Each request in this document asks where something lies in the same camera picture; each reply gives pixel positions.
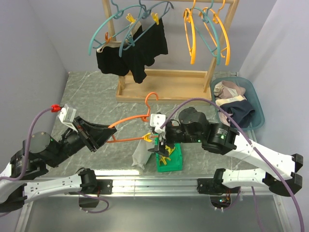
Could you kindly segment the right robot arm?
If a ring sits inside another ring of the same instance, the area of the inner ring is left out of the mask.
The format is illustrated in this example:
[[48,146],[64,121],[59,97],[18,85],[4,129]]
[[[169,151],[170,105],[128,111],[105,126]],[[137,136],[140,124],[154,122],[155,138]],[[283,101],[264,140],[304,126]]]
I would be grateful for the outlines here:
[[302,176],[297,174],[303,166],[303,156],[285,155],[273,151],[222,123],[210,123],[206,115],[193,107],[182,110],[178,124],[173,125],[166,115],[151,114],[150,127],[159,137],[158,144],[150,151],[168,157],[166,146],[180,143],[199,143],[213,154],[235,157],[255,168],[230,170],[219,168],[212,178],[199,178],[197,191],[201,194],[222,195],[235,193],[240,187],[268,187],[270,192],[289,197],[302,189]]

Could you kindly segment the white underwear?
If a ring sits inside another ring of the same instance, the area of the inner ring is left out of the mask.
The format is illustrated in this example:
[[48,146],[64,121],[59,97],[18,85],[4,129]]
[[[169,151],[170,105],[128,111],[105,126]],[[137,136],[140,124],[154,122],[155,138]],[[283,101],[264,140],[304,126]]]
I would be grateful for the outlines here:
[[145,140],[140,140],[133,155],[132,155],[132,166],[138,166],[145,169],[145,164],[148,162],[152,152],[149,149],[154,148],[153,142],[147,142]]

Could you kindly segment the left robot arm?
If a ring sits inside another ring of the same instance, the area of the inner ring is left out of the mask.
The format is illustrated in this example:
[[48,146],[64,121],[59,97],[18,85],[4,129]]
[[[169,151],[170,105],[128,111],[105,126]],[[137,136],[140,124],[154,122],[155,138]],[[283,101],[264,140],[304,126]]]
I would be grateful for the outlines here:
[[60,140],[43,131],[33,134],[25,175],[19,181],[0,181],[0,211],[10,213],[36,199],[61,193],[111,194],[112,180],[98,180],[94,170],[89,168],[63,179],[46,182],[35,179],[47,174],[49,168],[57,168],[84,147],[96,152],[116,131],[115,127],[90,123],[78,116]]

